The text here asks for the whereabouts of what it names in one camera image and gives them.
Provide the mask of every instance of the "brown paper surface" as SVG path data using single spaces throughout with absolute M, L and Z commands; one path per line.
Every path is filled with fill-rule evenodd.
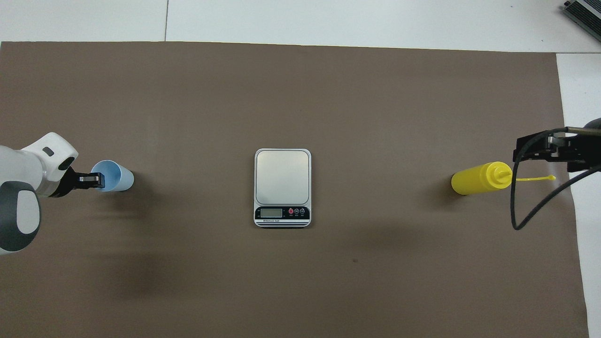
M 41 200 L 0 257 L 2 337 L 586 337 L 569 191 L 522 231 L 451 175 L 563 126 L 554 54 L 2 43 L 0 144 L 132 170 Z M 254 225 L 254 153 L 313 156 L 313 221 Z M 568 179 L 524 163 L 525 216 Z

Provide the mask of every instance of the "kitchen scale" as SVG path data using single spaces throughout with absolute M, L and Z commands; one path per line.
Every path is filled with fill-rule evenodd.
M 311 153 L 259 149 L 255 153 L 255 224 L 303 228 L 311 222 Z

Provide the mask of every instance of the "yellow squeeze bottle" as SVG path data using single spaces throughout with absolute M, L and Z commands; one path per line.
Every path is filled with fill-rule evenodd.
M 511 168 L 503 162 L 490 162 L 474 168 L 462 170 L 451 178 L 451 186 L 456 193 L 461 195 L 478 194 L 505 189 L 511 184 L 513 173 Z M 554 180 L 555 176 L 534 177 L 527 180 Z

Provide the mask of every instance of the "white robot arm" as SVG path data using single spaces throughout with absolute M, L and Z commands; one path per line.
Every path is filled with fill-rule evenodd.
M 21 150 L 0 146 L 0 254 L 19 251 L 34 239 L 40 227 L 38 197 L 103 187 L 102 174 L 71 169 L 77 157 L 75 148 L 53 132 Z

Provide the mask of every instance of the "blue cup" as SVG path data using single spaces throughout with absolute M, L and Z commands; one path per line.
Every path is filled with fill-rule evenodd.
M 109 159 L 98 162 L 90 172 L 105 176 L 105 187 L 96 188 L 99 191 L 125 191 L 133 185 L 132 172 Z

